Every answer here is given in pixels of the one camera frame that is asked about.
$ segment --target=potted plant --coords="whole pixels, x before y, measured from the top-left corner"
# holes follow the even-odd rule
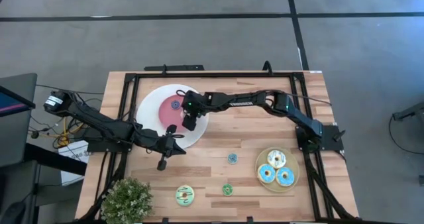
[[[108,224],[133,224],[153,214],[150,184],[125,178],[107,192],[109,194],[102,197],[101,218]]]

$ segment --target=concrete floor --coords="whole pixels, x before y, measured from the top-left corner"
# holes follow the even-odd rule
[[[295,0],[298,13],[423,11],[424,0]],[[288,0],[3,0],[0,17],[287,13]],[[38,82],[103,91],[114,70],[203,64],[207,70],[300,70],[291,19],[0,23],[0,74],[36,72]],[[311,70],[323,70],[343,137],[362,218],[422,223],[424,156],[390,140],[393,112],[424,100],[424,18],[300,19]],[[41,107],[49,89],[36,91]],[[42,109],[45,123],[58,120]],[[415,119],[394,123],[395,139],[424,152]],[[51,148],[51,141],[30,140]],[[44,168],[41,183],[59,174]],[[72,220],[78,197],[45,206],[40,223]]]

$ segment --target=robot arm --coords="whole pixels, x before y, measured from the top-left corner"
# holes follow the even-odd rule
[[[44,109],[50,114],[59,117],[71,116],[89,125],[99,131],[101,138],[107,142],[130,145],[130,147],[135,144],[161,153],[162,159],[158,165],[159,170],[165,169],[165,158],[177,154],[186,154],[176,143],[175,138],[181,137],[181,135],[173,135],[176,131],[175,125],[168,127],[166,135],[160,137],[156,131],[143,129],[142,125],[136,122],[109,118],[85,104],[82,99],[81,101],[78,100],[78,98],[80,98],[79,95],[74,92],[52,91],[50,97],[44,103]]]
[[[220,112],[230,107],[253,105],[262,107],[271,115],[289,118],[313,137],[322,137],[323,124],[305,116],[295,108],[289,95],[279,90],[263,90],[234,95],[221,92],[205,92],[204,95],[201,95],[194,91],[187,91],[182,103],[185,112],[183,126],[192,131],[196,126],[197,118],[209,112]]]

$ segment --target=wooden tabletop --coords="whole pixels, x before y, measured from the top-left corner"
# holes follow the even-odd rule
[[[117,118],[125,73],[109,74],[101,112],[111,118]],[[305,72],[305,82],[310,97],[329,101],[321,73]],[[200,93],[244,93],[261,89],[291,91],[288,78],[142,78],[137,108],[147,94],[167,84],[188,85]],[[315,119],[324,124],[334,122],[329,105],[311,100],[311,108]],[[302,153],[297,149],[294,127],[289,119],[273,117],[259,107],[233,107],[225,112],[210,113],[202,138],[186,150],[186,155],[168,159],[168,165],[162,172],[156,170],[159,154],[147,154],[145,149],[133,146],[128,156],[126,176],[150,182],[154,195],[155,215],[144,221],[161,221],[163,217],[169,217],[170,221],[246,221],[247,216],[253,216],[255,221],[314,220],[305,164]],[[290,150],[300,166],[299,182],[282,194],[264,188],[254,171],[259,153],[276,146]],[[235,165],[227,162],[227,155],[232,152],[238,154]],[[344,208],[357,216],[344,160],[332,151],[321,155],[328,187]],[[90,156],[76,218],[85,214],[94,202],[102,158],[103,153]],[[222,194],[222,186],[227,183],[234,187],[234,194],[230,197]],[[180,207],[174,199],[176,189],[184,184],[195,190],[195,200],[189,207]],[[317,190],[321,215],[325,216],[322,194],[319,188]]]

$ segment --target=round wooden board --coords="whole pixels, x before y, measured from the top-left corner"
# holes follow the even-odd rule
[[[274,180],[273,182],[266,184],[262,181],[260,181],[259,177],[259,182],[267,189],[273,191],[273,192],[286,192],[290,189],[292,189],[297,181],[299,180],[299,164],[297,163],[297,160],[295,159],[295,157],[286,149],[284,148],[267,148],[266,150],[263,150],[259,155],[258,158],[256,159],[256,168],[255,168],[255,173],[258,173],[258,168],[259,166],[263,165],[263,164],[267,164],[267,157],[268,157],[268,153],[271,152],[271,150],[279,150],[281,152],[283,152],[283,154],[286,156],[286,164],[284,164],[284,167],[287,167],[289,169],[291,169],[294,173],[294,183],[288,187],[283,187],[281,185],[279,185],[277,183],[276,180]]]

